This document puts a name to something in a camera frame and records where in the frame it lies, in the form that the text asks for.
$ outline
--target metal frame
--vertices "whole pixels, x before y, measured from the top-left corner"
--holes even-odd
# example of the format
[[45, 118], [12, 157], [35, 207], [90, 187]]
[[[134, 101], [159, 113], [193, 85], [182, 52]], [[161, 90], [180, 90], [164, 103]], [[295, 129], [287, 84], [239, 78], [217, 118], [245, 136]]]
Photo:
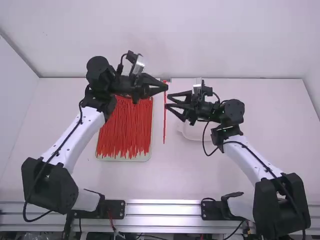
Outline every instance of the metal frame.
[[[50, 213], [39, 221], [28, 223], [22, 217], [23, 202], [0, 202], [0, 231], [61, 232], [66, 215]], [[29, 205], [27, 216], [36, 217], [46, 210]], [[320, 204], [310, 204], [311, 228], [307, 235], [320, 235]], [[114, 220], [121, 232], [131, 233], [198, 233], [230, 234], [239, 221], [204, 221], [201, 218], [200, 200], [126, 200], [125, 217]], [[112, 232], [107, 219], [82, 219], [83, 232]], [[251, 232], [255, 225], [250, 222]], [[79, 220], [75, 219], [72, 231], [78, 232]]]

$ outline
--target wire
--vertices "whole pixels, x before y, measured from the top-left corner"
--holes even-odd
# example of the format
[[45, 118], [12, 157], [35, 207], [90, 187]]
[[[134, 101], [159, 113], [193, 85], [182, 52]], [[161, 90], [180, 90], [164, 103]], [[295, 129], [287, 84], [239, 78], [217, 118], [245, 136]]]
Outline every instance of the wire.
[[216, 94], [214, 91], [212, 93], [213, 95], [215, 95], [215, 97], [218, 99], [218, 102], [220, 103], [220, 97], [218, 96], [218, 94]]
[[211, 200], [212, 202], [216, 202], [216, 200], [212, 197], [205, 197], [204, 199], [201, 200], [201, 203], [203, 203], [204, 200]]
[[[283, 186], [283, 184], [279, 181], [277, 176], [271, 171], [270, 167], [268, 167], [250, 148], [248, 148], [245, 144], [243, 144], [240, 141], [226, 141], [222, 145], [232, 144], [232, 143], [239, 144], [241, 147], [245, 148], [249, 153], [251, 153], [258, 160], [258, 162], [266, 169], [266, 171], [269, 172], [273, 176], [274, 180], [277, 182], [277, 184], [283, 190], [285, 196], [288, 198], [289, 202], [291, 203], [292, 207], [294, 208], [294, 211], [298, 214], [300, 221], [303, 223], [303, 225], [305, 225], [306, 223], [303, 219], [302, 213], [300, 212], [297, 205], [295, 204], [292, 196], [289, 194], [288, 190]], [[302, 240], [305, 240], [305, 239], [306, 239], [306, 226], [304, 226], [304, 229], [302, 230]]]
[[215, 150], [213, 150], [211, 153], [207, 153], [206, 151], [206, 148], [205, 148], [205, 132], [206, 132], [206, 129], [207, 129], [207, 126], [209, 124], [210, 121], [208, 121], [203, 129], [203, 133], [202, 133], [202, 148], [203, 148], [203, 151], [204, 151], [204, 154], [208, 157], [210, 157], [212, 154], [214, 154], [217, 150], [218, 150], [218, 147], [216, 147]]
[[36, 184], [38, 183], [38, 180], [40, 179], [40, 177], [42, 176], [42, 173], [44, 172], [46, 166], [50, 163], [50, 161], [55, 157], [55, 156], [59, 156], [59, 151], [61, 150], [61, 148], [65, 145], [65, 143], [68, 141], [68, 139], [70, 138], [70, 136], [75, 132], [75, 130], [77, 129], [77, 127], [82, 124], [82, 116], [83, 116], [83, 112], [82, 112], [82, 107], [81, 107], [81, 103], [82, 103], [83, 99], [79, 102], [78, 107], [79, 107], [79, 111], [80, 111], [80, 119], [79, 121], [76, 123], [76, 125], [74, 126], [74, 128], [71, 130], [71, 132], [68, 134], [68, 136], [66, 136], [66, 138], [63, 140], [63, 142], [61, 143], [61, 145], [54, 151], [54, 153], [48, 158], [48, 160], [44, 163], [44, 165], [42, 166], [42, 168], [40, 169], [39, 173], [36, 175], [33, 185], [30, 188], [30, 191], [27, 195], [27, 197], [25, 198], [25, 202], [23, 205], [23, 209], [22, 209], [22, 217], [23, 220], [26, 221], [27, 223], [32, 223], [35, 222], [41, 218], [43, 218], [44, 216], [48, 215], [49, 213], [53, 212], [52, 210], [49, 210], [47, 212], [45, 212], [44, 214], [33, 218], [33, 219], [28, 219], [26, 216], [26, 212], [27, 212], [27, 205], [28, 202], [30, 201], [31, 198], [31, 194], [33, 193]]
[[135, 240], [138, 240], [142, 236], [142, 234], [144, 234], [144, 233], [142, 232], [139, 236], [136, 237]]
[[79, 218], [79, 229], [80, 229], [80, 234], [82, 234], [81, 218]]
[[148, 238], [154, 238], [154, 239], [159, 239], [159, 240], [168, 240], [166, 238], [162, 238], [162, 237], [158, 237], [158, 236], [152, 236], [152, 235], [143, 235], [144, 237], [148, 237]]
[[242, 221], [240, 222], [240, 224], [235, 228], [235, 230], [234, 230], [229, 236], [227, 236], [226, 238], [224, 238], [224, 239], [222, 239], [222, 240], [227, 240], [227, 239], [231, 238], [231, 237], [236, 233], [236, 231], [238, 231], [238, 229], [240, 228], [240, 226], [241, 226], [244, 222], [245, 222], [245, 220], [242, 220]]
[[127, 56], [127, 53], [125, 53], [125, 54], [123, 54], [123, 55], [121, 56], [121, 61], [120, 61], [120, 64], [121, 64], [121, 65], [123, 65], [123, 60], [124, 60], [124, 57], [125, 57], [125, 56]]

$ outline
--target white table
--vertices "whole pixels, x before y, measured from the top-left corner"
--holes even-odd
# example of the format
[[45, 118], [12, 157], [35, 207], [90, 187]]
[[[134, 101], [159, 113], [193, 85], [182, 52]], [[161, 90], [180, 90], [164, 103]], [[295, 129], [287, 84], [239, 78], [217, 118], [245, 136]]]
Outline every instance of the white table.
[[[169, 84], [168, 92], [190, 90], [195, 82], [194, 78], [174, 78]], [[250, 143], [271, 163], [286, 173], [295, 172], [303, 179], [307, 199], [312, 207], [312, 216], [320, 217], [317, 186], [320, 182], [320, 123], [303, 81], [211, 78], [206, 79], [205, 83], [212, 86], [222, 100], [237, 98], [245, 103], [241, 130]], [[43, 227], [45, 224], [44, 228], [47, 231], [63, 228], [64, 222], [61, 220], [65, 217], [54, 213], [32, 226], [23, 222], [19, 214], [24, 200], [20, 167], [27, 157], [39, 157], [70, 124], [77, 114], [77, 104], [83, 96], [86, 84], [86, 80], [82, 78], [40, 81], [0, 182], [0, 200], [6, 202], [6, 206], [15, 204], [18, 209], [10, 217], [2, 216], [1, 222], [4, 225], [0, 226], [0, 231], [12, 228], [15, 224], [25, 229], [39, 225]], [[148, 232], [146, 226], [150, 225], [153, 226], [150, 227], [151, 232], [232, 232], [237, 223], [224, 221], [224, 227], [216, 228], [213, 226], [218, 223], [204, 222], [200, 215], [190, 209], [199, 208], [199, 200], [205, 197], [219, 199], [222, 195], [237, 191], [251, 196], [254, 190], [251, 183], [231, 159], [220, 152], [206, 157], [201, 142], [185, 139], [177, 131], [177, 118], [170, 112], [167, 113], [167, 137], [166, 143], [163, 144], [163, 94], [155, 96], [154, 107], [152, 152], [149, 161], [99, 161], [95, 158], [98, 139], [95, 135], [75, 166], [73, 177], [76, 183], [81, 188], [100, 192], [109, 199], [125, 199], [130, 204], [148, 209], [149, 217], [152, 219], [139, 221], [138, 218], [142, 219], [146, 214], [133, 212], [135, 216], [131, 216], [134, 217], [132, 222], [126, 224], [130, 221], [129, 215], [122, 220], [123, 222], [118, 221], [117, 224], [126, 226], [128, 230]], [[207, 144], [207, 149], [212, 148], [212, 144]], [[162, 218], [161, 222], [160, 217], [154, 216], [159, 208], [148, 208], [155, 202], [146, 201], [147, 199], [170, 199], [169, 202], [160, 201], [160, 205], [176, 206], [177, 211], [183, 208], [183, 200], [189, 200], [187, 205], [191, 208], [188, 208], [185, 214], [188, 220], [184, 220], [184, 217], [174, 210], [172, 214], [164, 211], [161, 218], [167, 218]], [[14, 213], [13, 208], [7, 211]], [[90, 225], [98, 225], [97, 228], [100, 230], [107, 230], [104, 227], [108, 224], [103, 220], [84, 222], [90, 230], [93, 229]], [[313, 228], [307, 232], [308, 234], [320, 233], [320, 221], [312, 219], [311, 226]]]

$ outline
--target bundle of red sticks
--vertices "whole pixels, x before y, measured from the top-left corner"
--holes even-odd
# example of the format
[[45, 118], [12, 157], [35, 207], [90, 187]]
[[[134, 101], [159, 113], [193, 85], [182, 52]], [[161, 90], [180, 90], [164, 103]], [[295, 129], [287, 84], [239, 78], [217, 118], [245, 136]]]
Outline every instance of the bundle of red sticks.
[[133, 104], [131, 98], [117, 96], [112, 115], [100, 129], [96, 156], [132, 159], [150, 152], [153, 98]]

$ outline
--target black bracket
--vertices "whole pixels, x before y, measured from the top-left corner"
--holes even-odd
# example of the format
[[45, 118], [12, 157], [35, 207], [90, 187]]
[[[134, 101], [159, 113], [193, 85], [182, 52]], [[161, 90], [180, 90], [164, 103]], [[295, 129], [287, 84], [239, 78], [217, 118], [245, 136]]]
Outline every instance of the black bracket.
[[228, 207], [228, 199], [236, 198], [244, 194], [243, 192], [233, 192], [221, 197], [221, 201], [201, 201], [201, 218], [205, 221], [217, 221], [217, 220], [244, 220], [241, 216], [234, 216], [231, 214]]
[[[222, 211], [222, 201], [203, 201], [201, 203], [201, 218], [204, 221], [226, 220]], [[235, 216], [229, 220], [242, 221], [244, 218]]]
[[126, 202], [124, 200], [102, 200], [96, 211], [74, 210], [75, 219], [124, 219]]

